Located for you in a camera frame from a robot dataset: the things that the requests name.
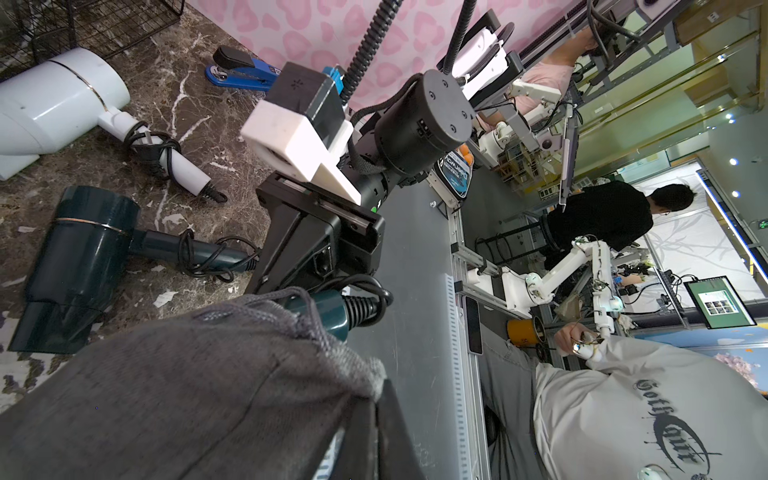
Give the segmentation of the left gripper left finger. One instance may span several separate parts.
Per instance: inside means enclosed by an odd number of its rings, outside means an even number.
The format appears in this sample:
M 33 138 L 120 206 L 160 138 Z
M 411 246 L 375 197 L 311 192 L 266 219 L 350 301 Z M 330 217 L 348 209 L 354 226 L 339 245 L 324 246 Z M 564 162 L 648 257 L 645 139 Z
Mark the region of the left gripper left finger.
M 331 440 L 313 479 L 373 479 L 375 448 L 375 404 L 357 400 L 346 426 Z

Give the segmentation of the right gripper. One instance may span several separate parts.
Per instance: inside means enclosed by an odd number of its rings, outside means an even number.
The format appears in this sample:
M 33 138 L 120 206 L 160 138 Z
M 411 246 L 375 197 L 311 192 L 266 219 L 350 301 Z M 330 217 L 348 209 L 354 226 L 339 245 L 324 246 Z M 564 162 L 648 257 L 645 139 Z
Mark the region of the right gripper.
M 386 199 L 382 174 L 351 174 L 360 206 L 311 184 L 274 173 L 257 188 L 270 226 L 245 292 L 266 294 L 296 286 L 315 291 L 339 275 L 376 272 L 385 220 L 377 213 Z

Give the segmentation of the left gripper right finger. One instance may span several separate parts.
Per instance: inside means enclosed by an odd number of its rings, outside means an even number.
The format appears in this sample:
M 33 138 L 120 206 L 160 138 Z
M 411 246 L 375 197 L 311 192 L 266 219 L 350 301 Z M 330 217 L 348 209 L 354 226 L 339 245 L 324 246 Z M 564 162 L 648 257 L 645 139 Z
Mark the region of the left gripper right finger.
M 407 425 L 390 380 L 385 380 L 376 403 L 378 429 L 378 478 L 424 480 Z

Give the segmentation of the grey hair dryer pouch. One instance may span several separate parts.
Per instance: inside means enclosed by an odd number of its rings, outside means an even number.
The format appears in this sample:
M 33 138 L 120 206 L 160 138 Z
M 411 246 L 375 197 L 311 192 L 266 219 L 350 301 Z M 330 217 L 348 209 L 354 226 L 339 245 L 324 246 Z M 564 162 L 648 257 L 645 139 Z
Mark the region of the grey hair dryer pouch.
M 1 416 L 5 479 L 309 479 L 386 377 L 285 309 L 244 295 L 93 343 Z

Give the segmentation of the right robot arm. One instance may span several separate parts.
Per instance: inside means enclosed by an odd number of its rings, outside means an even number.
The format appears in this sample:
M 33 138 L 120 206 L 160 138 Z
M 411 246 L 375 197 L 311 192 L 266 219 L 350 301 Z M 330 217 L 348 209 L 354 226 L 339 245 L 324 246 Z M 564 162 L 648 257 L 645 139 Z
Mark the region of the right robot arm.
M 473 107 L 452 68 L 475 5 L 466 1 L 440 69 L 412 75 L 388 100 L 347 115 L 400 9 L 383 1 L 341 80 L 288 63 L 245 121 L 247 146 L 272 168 L 257 190 L 270 227 L 247 286 L 309 291 L 373 274 L 403 181 L 427 172 L 471 135 Z

